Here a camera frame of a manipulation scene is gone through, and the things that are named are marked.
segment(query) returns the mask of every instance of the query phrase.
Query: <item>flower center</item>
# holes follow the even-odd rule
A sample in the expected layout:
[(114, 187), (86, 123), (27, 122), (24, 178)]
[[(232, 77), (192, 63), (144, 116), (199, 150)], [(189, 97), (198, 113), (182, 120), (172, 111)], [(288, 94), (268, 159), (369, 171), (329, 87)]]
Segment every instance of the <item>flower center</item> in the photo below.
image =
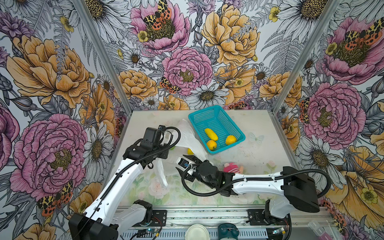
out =
[(360, 42), (358, 46), (349, 51), (345, 48), (346, 44), (347, 42), (344, 40), (337, 46), (334, 51), (335, 58), (345, 61), (350, 68), (364, 61), (370, 48), (369, 45), (366, 45), (365, 42)]
[(301, 15), (306, 18), (318, 18), (328, 0), (305, 0), (301, 6)]
[(305, 63), (304, 67), (305, 67), (305, 68), (310, 68), (310, 67), (312, 67), (312, 65), (313, 65), (313, 61), (312, 61), (312, 60), (308, 60), (308, 61)]
[(332, 123), (332, 113), (327, 112), (325, 110), (325, 107), (320, 110), (320, 116), (317, 118), (317, 121), (319, 121), (320, 125), (322, 127), (328, 127)]
[(367, 192), (365, 192), (365, 193), (363, 193), (363, 194), (364, 194), (364, 197), (365, 197), (365, 199), (366, 199), (367, 201), (372, 201), (372, 200), (374, 200), (374, 198), (375, 198), (375, 196), (372, 194), (371, 191), (367, 191)]
[(101, 150), (102, 150), (101, 141), (96, 140), (92, 148), (93, 159), (99, 159), (99, 156), (101, 155)]
[(57, 170), (58, 167), (62, 167), (63, 170), (66, 170), (72, 161), (71, 151), (68, 149), (55, 152), (55, 157), (55, 161), (50, 163), (50, 166), (55, 170)]
[(85, 4), (93, 18), (98, 18), (103, 14), (103, 6), (98, 0), (85, 0)]
[(313, 159), (317, 166), (326, 167), (328, 166), (328, 158), (319, 150), (313, 151)]
[(180, 71), (180, 76), (183, 78), (183, 82), (192, 82), (193, 80), (193, 73), (191, 73), (189, 70), (182, 72)]
[(103, 88), (104, 88), (105, 90), (109, 91), (109, 88), (110, 88), (109, 82), (105, 81), (105, 82), (103, 83)]
[(175, 26), (172, 24), (172, 20), (165, 20), (165, 23), (161, 23), (159, 30), (154, 30), (151, 26), (147, 26), (146, 32), (148, 39), (155, 41), (156, 39), (169, 38), (172, 39), (175, 33)]
[(138, 63), (139, 62), (139, 56), (137, 56), (137, 55), (132, 55), (131, 59), (132, 59), (133, 63)]
[(265, 77), (265, 73), (258, 73), (258, 74), (256, 75), (256, 79), (257, 79), (257, 80), (263, 79), (264, 77)]
[(88, 207), (88, 202), (87, 201), (81, 202), (80, 206), (79, 206), (79, 209), (78, 209), (78, 213), (82, 214), (87, 207)]
[(200, 95), (200, 100), (209, 101), (209, 100), (213, 99), (214, 96), (215, 95), (213, 92), (204, 92)]

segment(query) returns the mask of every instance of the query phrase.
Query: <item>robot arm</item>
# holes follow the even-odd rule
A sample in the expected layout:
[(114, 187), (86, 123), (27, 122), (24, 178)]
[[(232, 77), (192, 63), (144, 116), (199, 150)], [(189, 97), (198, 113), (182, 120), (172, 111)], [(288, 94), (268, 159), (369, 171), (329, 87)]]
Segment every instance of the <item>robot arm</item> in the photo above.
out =
[[(327, 187), (321, 194), (325, 194), (331, 185), (330, 177), (317, 169), (297, 171), (293, 167), (283, 167), (282, 172), (273, 174), (243, 175), (219, 171), (208, 160), (202, 162), (193, 155), (184, 155), (184, 158), (179, 159), (178, 165), (185, 169), (183, 171), (177, 168), (182, 177), (183, 186), (188, 192), (197, 196), (205, 197), (220, 193), (229, 197), (248, 192), (275, 194), (274, 199), (266, 202), (265, 218), (270, 216), (284, 218), (295, 209), (304, 212), (320, 211), (315, 182), (304, 172), (316, 170), (326, 175)], [(185, 180), (193, 182), (195, 179), (216, 191), (198, 193), (191, 190), (185, 184)]]

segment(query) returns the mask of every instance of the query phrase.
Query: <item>yellow fruit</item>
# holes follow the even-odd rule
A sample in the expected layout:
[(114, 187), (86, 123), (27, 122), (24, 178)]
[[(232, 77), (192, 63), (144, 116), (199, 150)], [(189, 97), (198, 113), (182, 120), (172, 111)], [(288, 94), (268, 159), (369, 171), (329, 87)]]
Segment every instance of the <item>yellow fruit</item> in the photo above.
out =
[(217, 148), (217, 143), (215, 141), (213, 141), (213, 140), (209, 140), (207, 142), (207, 146), (208, 146), (209, 150), (215, 151), (216, 148)]
[(233, 135), (229, 135), (227, 139), (225, 140), (225, 144), (231, 145), (232, 143), (235, 143), (237, 139)]
[(218, 137), (217, 135), (215, 134), (214, 131), (212, 131), (212, 129), (210, 128), (206, 128), (205, 130), (205, 133), (208, 135), (208, 137), (213, 140), (213, 141), (217, 141), (218, 140)]

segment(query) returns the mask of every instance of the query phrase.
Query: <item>plush toy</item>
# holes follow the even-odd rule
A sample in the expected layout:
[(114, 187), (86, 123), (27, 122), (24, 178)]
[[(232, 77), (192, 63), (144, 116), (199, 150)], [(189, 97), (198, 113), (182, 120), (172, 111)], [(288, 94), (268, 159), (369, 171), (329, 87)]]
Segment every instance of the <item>plush toy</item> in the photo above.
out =
[(233, 172), (233, 173), (240, 173), (242, 174), (244, 170), (243, 166), (237, 166), (235, 163), (230, 162), (224, 164), (224, 172)]

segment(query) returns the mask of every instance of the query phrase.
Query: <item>floral tabletop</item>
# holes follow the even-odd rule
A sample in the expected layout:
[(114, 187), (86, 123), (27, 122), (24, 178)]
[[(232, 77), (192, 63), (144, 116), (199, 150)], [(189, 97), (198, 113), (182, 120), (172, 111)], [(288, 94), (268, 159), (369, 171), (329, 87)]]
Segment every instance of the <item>floral tabletop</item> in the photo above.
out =
[[(147, 127), (176, 126), (180, 120), (188, 119), (188, 114), (191, 112), (193, 111), (134, 111), (112, 172), (116, 171), (125, 149), (141, 138)], [(208, 160), (219, 170), (223, 170), (224, 164), (230, 162), (243, 169), (244, 174), (269, 174), (282, 170), (283, 166), (291, 166), (268, 111), (227, 111), (227, 113), (246, 135), (246, 140), (221, 153), (208, 155)], [(264, 204), (265, 200), (272, 197), (256, 193), (231, 197), (194, 196), (183, 188), (175, 169), (176, 159), (182, 154), (187, 154), (187, 149), (175, 147), (169, 152), (168, 158), (163, 160), (167, 188), (161, 187), (154, 170), (146, 168), (144, 173), (136, 178), (120, 206), (129, 206), (138, 199), (153, 205)], [(187, 184), (198, 192), (211, 191), (198, 181)]]

